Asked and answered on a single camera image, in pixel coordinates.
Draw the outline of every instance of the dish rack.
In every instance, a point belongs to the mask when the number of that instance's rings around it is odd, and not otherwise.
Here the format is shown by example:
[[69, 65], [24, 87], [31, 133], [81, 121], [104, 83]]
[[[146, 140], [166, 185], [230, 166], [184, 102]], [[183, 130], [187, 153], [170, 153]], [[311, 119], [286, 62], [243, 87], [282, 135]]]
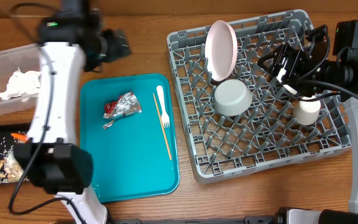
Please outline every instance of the dish rack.
[[236, 67], [229, 78], [243, 81], [253, 93], [249, 109], [237, 116], [223, 116], [214, 110], [217, 84], [206, 69], [208, 59], [204, 56], [211, 26], [173, 32], [167, 37], [195, 179], [208, 184], [348, 150], [350, 131], [339, 96], [321, 100], [315, 124], [300, 125], [291, 115], [297, 100], [257, 66], [261, 56], [283, 42], [303, 50], [305, 30], [313, 29], [307, 13], [279, 12], [228, 24], [238, 43]]

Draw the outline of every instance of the teal tray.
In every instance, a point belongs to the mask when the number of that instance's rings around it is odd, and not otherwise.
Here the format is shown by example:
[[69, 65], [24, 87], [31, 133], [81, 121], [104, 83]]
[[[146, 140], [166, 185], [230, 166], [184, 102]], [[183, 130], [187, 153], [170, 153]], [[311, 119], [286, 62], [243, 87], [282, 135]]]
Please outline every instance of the teal tray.
[[[153, 99], [162, 85], [170, 128], [165, 129], [172, 160]], [[117, 120], [107, 130], [104, 105], [132, 91], [142, 112]], [[92, 186], [100, 202], [173, 192], [179, 184], [178, 153], [168, 80], [160, 74], [92, 80], [81, 89], [81, 148], [93, 158]]]

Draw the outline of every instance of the plastic fork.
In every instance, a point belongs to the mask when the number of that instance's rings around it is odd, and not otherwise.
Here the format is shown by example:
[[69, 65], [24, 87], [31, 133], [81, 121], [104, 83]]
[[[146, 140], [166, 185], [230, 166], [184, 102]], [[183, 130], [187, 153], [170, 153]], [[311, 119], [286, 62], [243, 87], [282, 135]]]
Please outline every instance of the plastic fork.
[[161, 105], [162, 124], [164, 125], [164, 128], [169, 128], [169, 116], [168, 116], [167, 112], [165, 111], [164, 90], [163, 90], [162, 86], [157, 86], [157, 95], [158, 95], [158, 100], [160, 100], [160, 105]]

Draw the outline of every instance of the table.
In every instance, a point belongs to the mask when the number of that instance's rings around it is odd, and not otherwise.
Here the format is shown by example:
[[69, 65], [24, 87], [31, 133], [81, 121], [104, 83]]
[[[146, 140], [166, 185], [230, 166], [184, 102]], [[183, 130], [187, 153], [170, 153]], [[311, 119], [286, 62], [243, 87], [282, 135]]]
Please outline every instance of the table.
[[[166, 42], [169, 33], [211, 25], [218, 19], [234, 21], [254, 16], [261, 15], [105, 18], [106, 27], [124, 30], [132, 55], [104, 65], [103, 73], [84, 73], [81, 76], [80, 87], [92, 79], [145, 73], [161, 73], [172, 84]], [[336, 23], [358, 19], [358, 12], [312, 13], [310, 17], [315, 27], [322, 24], [328, 25], [333, 42]], [[37, 18], [23, 19], [25, 26], [32, 31], [35, 30], [38, 22]], [[0, 50], [29, 43], [8, 19], [0, 19]], [[352, 182], [350, 151], [316, 162], [270, 169], [209, 185], [198, 184], [191, 171], [179, 107], [172, 86], [171, 94], [180, 163], [179, 187], [170, 195], [106, 204], [114, 218], [140, 218], [141, 220], [242, 218], [246, 215], [273, 214], [281, 206], [347, 211]], [[34, 110], [27, 110], [0, 116], [0, 124], [30, 122], [33, 112]], [[77, 110], [76, 121], [79, 126], [78, 115], [79, 111]], [[22, 217], [10, 215], [7, 205], [13, 188], [14, 185], [0, 185], [0, 223], [53, 223], [57, 220], [71, 219], [70, 214], [60, 202]], [[45, 194], [42, 189], [26, 183], [19, 192], [15, 208], [24, 210], [50, 198], [52, 196]]]

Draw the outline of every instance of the pink plate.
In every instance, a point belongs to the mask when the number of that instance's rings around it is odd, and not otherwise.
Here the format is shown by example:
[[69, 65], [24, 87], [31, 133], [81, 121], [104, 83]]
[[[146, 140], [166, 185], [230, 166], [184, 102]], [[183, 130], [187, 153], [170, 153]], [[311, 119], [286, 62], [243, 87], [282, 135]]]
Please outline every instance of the pink plate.
[[213, 80], [220, 82], [231, 74], [237, 60], [237, 39], [229, 24], [216, 21], [211, 26], [206, 37], [205, 57]]

